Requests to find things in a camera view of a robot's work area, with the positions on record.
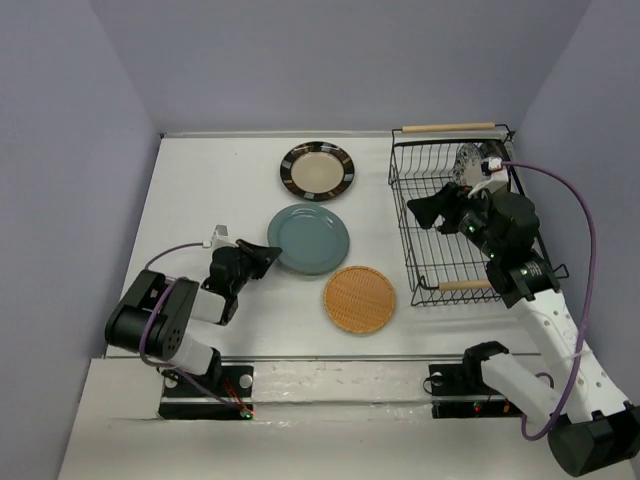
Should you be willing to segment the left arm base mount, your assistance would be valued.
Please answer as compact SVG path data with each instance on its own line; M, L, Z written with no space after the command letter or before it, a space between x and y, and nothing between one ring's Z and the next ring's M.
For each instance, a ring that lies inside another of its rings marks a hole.
M254 367L223 365L216 384L195 377L195 386L175 371L159 369L164 384L158 416L164 420L251 421Z

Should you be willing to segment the black wire dish rack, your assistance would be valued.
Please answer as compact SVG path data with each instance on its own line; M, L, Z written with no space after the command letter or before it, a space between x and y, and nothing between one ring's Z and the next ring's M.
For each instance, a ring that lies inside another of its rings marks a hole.
M495 137L410 140L392 132L388 183L414 306L502 301L559 289L540 222Z

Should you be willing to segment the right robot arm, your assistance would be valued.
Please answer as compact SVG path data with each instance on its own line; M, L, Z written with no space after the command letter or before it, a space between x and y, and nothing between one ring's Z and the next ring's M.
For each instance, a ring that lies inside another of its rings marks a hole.
M455 379L470 391L491 389L538 423L556 462L581 475L639 453L639 408L587 348L552 268L533 248L539 218L525 196L473 194L453 182L407 203L423 229L462 234L488 259L486 275L538 348L554 382L527 371L497 341L465 350Z

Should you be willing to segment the blue floral white plate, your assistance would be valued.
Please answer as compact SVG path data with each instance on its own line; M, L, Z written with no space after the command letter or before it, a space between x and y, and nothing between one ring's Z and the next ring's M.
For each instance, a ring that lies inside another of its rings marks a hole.
M484 154L475 143L463 144L456 153L451 172L453 181L461 186L476 186L484 180L483 160Z

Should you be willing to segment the woven bamboo plate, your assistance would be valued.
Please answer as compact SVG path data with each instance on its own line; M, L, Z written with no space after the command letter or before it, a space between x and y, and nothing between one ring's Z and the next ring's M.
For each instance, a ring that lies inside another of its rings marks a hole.
M390 281L365 266L337 271L323 292L323 305L332 323L357 335L372 334L385 327L394 314L395 304Z

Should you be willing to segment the teal ceramic plate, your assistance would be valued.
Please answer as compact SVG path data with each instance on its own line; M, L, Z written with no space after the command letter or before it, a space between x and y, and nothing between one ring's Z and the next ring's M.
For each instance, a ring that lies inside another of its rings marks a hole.
M270 247L281 250L278 261L303 275L336 270L350 250L350 236L342 219L327 208L294 204L280 210L267 228Z

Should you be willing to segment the dark striped plate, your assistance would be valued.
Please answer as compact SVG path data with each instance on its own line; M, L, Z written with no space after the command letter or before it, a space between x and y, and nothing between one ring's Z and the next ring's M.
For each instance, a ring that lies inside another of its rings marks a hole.
M342 195L355 180L352 157L326 141L310 141L292 148L282 159L279 178L293 195L324 202Z
M509 160L509 154L501 140L489 139L480 144L480 151L485 158L497 157L502 161Z

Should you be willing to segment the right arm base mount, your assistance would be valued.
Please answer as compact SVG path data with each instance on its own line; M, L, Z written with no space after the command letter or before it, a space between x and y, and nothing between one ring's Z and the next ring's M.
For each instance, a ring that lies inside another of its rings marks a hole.
M431 364L423 381L434 419L517 418L522 412L498 391L464 377L461 364Z

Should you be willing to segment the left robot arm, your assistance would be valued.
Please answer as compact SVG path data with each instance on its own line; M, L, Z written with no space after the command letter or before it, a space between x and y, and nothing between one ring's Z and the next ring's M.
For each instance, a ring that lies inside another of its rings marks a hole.
M195 392L209 395L221 383L220 352L187 333L199 319L226 326L238 308L245 285L265 276L282 253L279 247L216 238L208 276L202 281L170 278L146 265L110 314L108 345L139 356L143 363L174 371Z

